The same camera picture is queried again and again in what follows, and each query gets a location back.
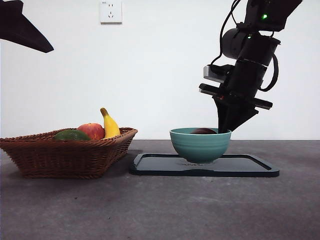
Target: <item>green avocado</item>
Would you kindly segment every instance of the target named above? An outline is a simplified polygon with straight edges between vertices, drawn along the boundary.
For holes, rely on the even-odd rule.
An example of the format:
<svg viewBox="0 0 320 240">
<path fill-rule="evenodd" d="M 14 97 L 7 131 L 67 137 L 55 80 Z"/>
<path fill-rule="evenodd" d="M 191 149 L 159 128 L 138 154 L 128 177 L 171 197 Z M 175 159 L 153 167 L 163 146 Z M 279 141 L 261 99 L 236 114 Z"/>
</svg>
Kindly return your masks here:
<svg viewBox="0 0 320 240">
<path fill-rule="evenodd" d="M 91 140 L 91 138 L 85 134 L 83 131 L 80 130 L 64 130 L 58 132 L 56 135 L 53 136 L 54 140 L 78 140 L 78 141 L 83 141 L 83 140 Z"/>
</svg>

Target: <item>white wall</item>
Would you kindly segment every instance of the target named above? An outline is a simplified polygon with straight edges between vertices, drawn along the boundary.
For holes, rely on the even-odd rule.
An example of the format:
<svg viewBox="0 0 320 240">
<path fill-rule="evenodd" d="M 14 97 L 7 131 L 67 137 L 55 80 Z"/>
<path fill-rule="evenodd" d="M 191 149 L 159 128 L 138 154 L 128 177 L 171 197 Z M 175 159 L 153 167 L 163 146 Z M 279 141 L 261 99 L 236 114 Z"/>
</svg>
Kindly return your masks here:
<svg viewBox="0 0 320 240">
<path fill-rule="evenodd" d="M 102 124 L 105 107 L 135 139 L 169 139 L 179 127 L 217 127 L 216 106 L 199 93 L 203 67 L 219 54 L 232 0 L 123 0 L 123 24 L 99 23 L 99 0 L 24 0 L 24 15 L 55 50 L 1 41 L 1 136 Z M 246 0 L 234 15 L 244 20 Z M 232 139 L 320 139 L 320 2 L 304 0 L 276 50 L 279 79 L 256 97 L 273 102 Z M 233 28 L 229 21 L 226 30 Z M 234 64 L 223 57 L 218 65 Z M 271 80 L 273 65 L 265 76 Z"/>
</svg>

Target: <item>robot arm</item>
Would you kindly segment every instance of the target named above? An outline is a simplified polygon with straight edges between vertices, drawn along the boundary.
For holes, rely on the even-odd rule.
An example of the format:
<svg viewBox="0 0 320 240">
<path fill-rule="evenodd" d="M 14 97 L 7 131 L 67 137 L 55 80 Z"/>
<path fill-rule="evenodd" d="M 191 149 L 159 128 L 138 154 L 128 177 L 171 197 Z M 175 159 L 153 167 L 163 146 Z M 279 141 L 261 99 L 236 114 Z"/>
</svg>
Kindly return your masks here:
<svg viewBox="0 0 320 240">
<path fill-rule="evenodd" d="M 222 37 L 224 25 L 240 0 L 235 0 L 222 26 L 220 34 L 220 55 L 236 59 L 235 65 L 214 65 L 204 67 L 203 77 L 219 82 L 215 87 L 200 84 L 199 91 L 211 95 L 217 106 L 219 133 L 235 130 L 258 113 L 255 109 L 269 110 L 272 103 L 255 98 L 258 90 L 268 91 L 278 79 L 278 59 L 275 50 L 280 41 L 273 38 L 274 32 L 285 28 L 287 17 L 302 0 L 248 0 L 244 22 L 228 30 Z M 271 31 L 271 36 L 259 31 Z M 274 74 L 271 83 L 261 88 L 267 67 L 273 60 Z"/>
<path fill-rule="evenodd" d="M 41 32 L 22 14 L 20 0 L 0 0 L 0 39 L 5 39 L 44 53 L 54 48 Z"/>
</svg>

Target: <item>cable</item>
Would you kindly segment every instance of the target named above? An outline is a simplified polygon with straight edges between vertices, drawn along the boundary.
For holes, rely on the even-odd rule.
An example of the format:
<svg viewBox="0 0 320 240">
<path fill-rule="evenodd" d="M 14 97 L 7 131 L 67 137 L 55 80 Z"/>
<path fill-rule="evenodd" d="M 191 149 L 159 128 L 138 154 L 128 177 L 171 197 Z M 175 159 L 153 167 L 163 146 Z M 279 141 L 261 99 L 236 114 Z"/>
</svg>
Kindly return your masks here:
<svg viewBox="0 0 320 240">
<path fill-rule="evenodd" d="M 272 53 L 272 59 L 273 59 L 273 77 L 272 80 L 270 82 L 270 84 L 266 87 L 266 88 L 261 88 L 261 86 L 258 88 L 260 91 L 263 92 L 268 92 L 270 89 L 272 89 L 274 87 L 274 85 L 276 84 L 277 80 L 278 80 L 278 76 L 279 76 L 279 63 L 278 63 L 278 59 L 276 57 L 276 55 L 274 53 Z"/>
<path fill-rule="evenodd" d="M 234 7 L 234 4 L 235 4 L 235 1 L 232 3 L 232 5 L 231 5 L 231 9 Z M 235 17 L 234 17 L 234 13 L 233 13 L 233 12 L 231 13 L 231 17 L 232 17 L 232 19 L 233 19 L 233 21 L 234 21 L 235 25 L 237 25 L 237 21 L 235 20 Z"/>
<path fill-rule="evenodd" d="M 222 37 L 223 37 L 223 33 L 224 33 L 224 28 L 225 28 L 225 26 L 226 26 L 226 24 L 227 24 L 227 21 L 228 21 L 228 19 L 230 18 L 230 16 L 231 16 L 231 14 L 232 14 L 232 12 L 235 10 L 235 8 L 237 7 L 237 5 L 240 3 L 240 1 L 241 0 L 234 0 L 233 1 L 233 3 L 232 3 L 232 7 L 231 7 L 231 11 L 228 13 L 228 15 L 226 16 L 226 19 L 224 20 L 224 22 L 223 22 L 223 25 L 222 25 L 222 28 L 221 28 L 221 31 L 220 31 L 220 54 L 219 54 L 219 56 L 217 56 L 212 62 L 211 62 L 211 64 L 210 64 L 210 68 L 212 67 L 212 65 L 214 64 L 214 62 L 216 61 L 216 60 L 218 60 L 219 58 L 221 58 L 221 56 L 222 56 L 222 53 L 223 53 L 223 48 L 222 48 Z"/>
</svg>

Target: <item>apple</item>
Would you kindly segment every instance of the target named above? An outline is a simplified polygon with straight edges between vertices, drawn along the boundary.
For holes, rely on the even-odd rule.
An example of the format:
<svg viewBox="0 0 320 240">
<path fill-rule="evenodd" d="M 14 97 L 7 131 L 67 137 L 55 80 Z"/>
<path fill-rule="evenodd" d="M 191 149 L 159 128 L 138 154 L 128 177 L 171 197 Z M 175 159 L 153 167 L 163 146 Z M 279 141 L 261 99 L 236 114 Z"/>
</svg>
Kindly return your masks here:
<svg viewBox="0 0 320 240">
<path fill-rule="evenodd" d="M 92 140 L 100 140 L 105 137 L 105 130 L 99 123 L 85 123 L 77 130 L 86 133 Z"/>
</svg>

